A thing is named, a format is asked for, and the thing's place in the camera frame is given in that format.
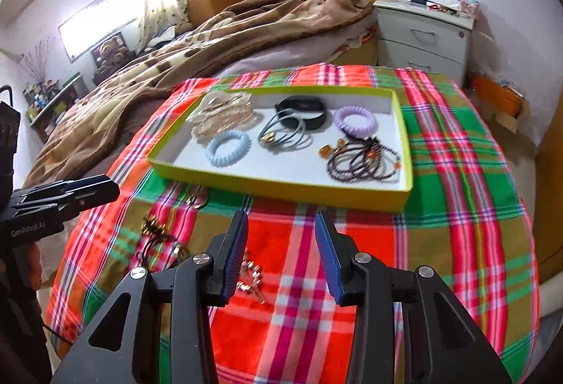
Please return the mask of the gold chain hair clip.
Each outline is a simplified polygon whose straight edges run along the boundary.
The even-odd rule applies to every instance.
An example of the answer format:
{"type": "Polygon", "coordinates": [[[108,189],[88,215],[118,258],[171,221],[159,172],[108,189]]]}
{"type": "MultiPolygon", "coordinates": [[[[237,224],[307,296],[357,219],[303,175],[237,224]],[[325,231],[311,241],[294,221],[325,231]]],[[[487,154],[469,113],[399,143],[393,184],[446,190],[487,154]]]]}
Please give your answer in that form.
{"type": "Polygon", "coordinates": [[[265,304],[266,299],[262,294],[261,286],[262,269],[249,257],[248,252],[245,252],[240,266],[237,290],[244,294],[253,295],[260,304],[265,304]]]}

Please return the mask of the pearl hair claw clip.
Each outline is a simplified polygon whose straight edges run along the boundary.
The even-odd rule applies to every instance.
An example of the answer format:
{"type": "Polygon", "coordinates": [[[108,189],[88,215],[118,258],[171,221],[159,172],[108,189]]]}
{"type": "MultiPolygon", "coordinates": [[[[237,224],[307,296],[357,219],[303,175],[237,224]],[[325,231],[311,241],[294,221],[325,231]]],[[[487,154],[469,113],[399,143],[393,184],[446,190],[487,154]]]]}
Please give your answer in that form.
{"type": "Polygon", "coordinates": [[[209,92],[185,119],[197,139],[209,139],[252,120],[254,106],[249,92],[209,92]]]}

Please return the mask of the black smart band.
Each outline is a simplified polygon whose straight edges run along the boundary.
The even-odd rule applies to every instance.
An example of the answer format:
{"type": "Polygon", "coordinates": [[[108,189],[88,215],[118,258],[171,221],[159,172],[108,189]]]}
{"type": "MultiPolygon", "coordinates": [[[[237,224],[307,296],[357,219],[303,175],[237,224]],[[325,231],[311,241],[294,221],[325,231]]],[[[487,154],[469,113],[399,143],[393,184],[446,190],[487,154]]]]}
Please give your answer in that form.
{"type": "Polygon", "coordinates": [[[275,105],[277,117],[283,127],[296,130],[303,126],[306,131],[317,131],[327,119],[324,101],[312,95],[292,95],[275,105]]]}

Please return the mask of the brown patterned blanket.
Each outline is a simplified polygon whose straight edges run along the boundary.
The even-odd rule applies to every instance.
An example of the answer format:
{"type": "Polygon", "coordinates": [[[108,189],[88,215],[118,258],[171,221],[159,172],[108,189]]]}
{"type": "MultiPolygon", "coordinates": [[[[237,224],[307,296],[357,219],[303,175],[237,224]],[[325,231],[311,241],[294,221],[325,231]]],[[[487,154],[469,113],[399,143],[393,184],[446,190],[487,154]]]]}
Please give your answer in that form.
{"type": "Polygon", "coordinates": [[[168,98],[184,80],[211,77],[267,48],[347,28],[372,11],[369,0],[244,0],[225,8],[184,40],[134,59],[78,100],[39,152],[25,187],[82,177],[114,150],[135,108],[168,98]]]}

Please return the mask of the plaid bed cloth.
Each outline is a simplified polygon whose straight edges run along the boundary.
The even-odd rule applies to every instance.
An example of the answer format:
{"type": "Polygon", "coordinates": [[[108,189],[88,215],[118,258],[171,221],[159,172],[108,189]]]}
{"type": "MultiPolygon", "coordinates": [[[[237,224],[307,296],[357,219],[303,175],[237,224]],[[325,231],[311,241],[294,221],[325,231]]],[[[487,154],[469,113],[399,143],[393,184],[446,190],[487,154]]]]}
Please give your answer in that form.
{"type": "Polygon", "coordinates": [[[413,188],[398,216],[339,210],[337,228],[389,266],[433,267],[444,278],[514,382],[531,369],[539,328],[539,289],[531,220],[500,147],[459,88],[413,70],[318,64],[299,69],[190,78],[160,103],[109,173],[113,204],[83,213],[66,244],[46,321],[64,356],[142,255],[153,270],[172,261],[169,243],[141,232],[154,216],[174,240],[201,252],[233,213],[249,217],[248,255],[262,269],[265,304],[237,293],[210,314],[217,373],[230,383],[341,383],[354,312],[326,289],[314,239],[316,208],[213,190],[202,208],[193,188],[159,177],[147,161],[157,139],[202,94],[266,86],[392,89],[406,122],[413,188]]]}

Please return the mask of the low side shelf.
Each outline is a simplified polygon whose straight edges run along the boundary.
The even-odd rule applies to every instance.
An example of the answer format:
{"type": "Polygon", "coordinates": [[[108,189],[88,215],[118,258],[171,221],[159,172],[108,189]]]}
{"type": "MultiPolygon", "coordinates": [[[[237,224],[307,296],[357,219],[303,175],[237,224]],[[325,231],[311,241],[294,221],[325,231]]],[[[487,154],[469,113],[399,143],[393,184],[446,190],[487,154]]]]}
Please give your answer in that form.
{"type": "Polygon", "coordinates": [[[88,92],[79,72],[61,86],[56,81],[28,84],[24,97],[28,104],[26,116],[31,130],[45,143],[64,114],[88,92]]]}

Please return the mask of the wooden door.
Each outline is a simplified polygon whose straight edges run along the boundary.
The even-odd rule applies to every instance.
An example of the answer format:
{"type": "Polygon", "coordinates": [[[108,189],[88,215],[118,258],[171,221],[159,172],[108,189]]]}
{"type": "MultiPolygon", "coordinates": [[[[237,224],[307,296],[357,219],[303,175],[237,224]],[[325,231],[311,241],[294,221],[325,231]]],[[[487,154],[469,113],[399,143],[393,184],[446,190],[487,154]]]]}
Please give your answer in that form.
{"type": "Polygon", "coordinates": [[[563,208],[562,97],[535,157],[535,207],[532,233],[539,281],[562,272],[563,208]]]}

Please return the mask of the yellow-green shallow box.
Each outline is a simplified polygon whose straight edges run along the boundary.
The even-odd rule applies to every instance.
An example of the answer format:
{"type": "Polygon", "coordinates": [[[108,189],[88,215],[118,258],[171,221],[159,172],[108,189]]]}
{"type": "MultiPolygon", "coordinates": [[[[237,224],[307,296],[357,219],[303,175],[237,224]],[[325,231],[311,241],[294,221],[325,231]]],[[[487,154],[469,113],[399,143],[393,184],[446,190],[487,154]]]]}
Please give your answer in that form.
{"type": "Polygon", "coordinates": [[[412,164],[398,96],[389,89],[284,86],[249,92],[251,121],[209,139],[185,122],[197,98],[147,158],[162,177],[226,191],[346,209],[400,213],[409,198],[412,164]],[[283,127],[275,105],[292,95],[324,101],[319,130],[283,127]]]}

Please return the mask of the orange cardboard box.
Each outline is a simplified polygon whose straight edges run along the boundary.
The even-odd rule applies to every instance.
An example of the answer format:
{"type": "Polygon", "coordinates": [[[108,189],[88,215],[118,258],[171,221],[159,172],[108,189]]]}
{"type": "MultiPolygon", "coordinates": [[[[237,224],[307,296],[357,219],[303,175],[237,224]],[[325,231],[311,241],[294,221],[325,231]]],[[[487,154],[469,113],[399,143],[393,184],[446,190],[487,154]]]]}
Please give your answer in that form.
{"type": "Polygon", "coordinates": [[[472,75],[472,92],[485,120],[494,121],[516,134],[521,121],[530,113],[530,103],[506,81],[495,82],[485,75],[472,75]]]}

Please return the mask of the grey bedside cabinet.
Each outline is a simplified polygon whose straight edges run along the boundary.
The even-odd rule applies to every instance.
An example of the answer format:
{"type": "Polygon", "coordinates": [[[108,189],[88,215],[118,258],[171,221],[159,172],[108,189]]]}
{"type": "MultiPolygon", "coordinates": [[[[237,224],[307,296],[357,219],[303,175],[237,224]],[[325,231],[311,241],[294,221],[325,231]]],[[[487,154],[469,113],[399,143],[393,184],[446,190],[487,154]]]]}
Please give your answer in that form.
{"type": "Polygon", "coordinates": [[[378,64],[445,75],[461,86],[474,21],[420,5],[378,0],[378,64]]]}

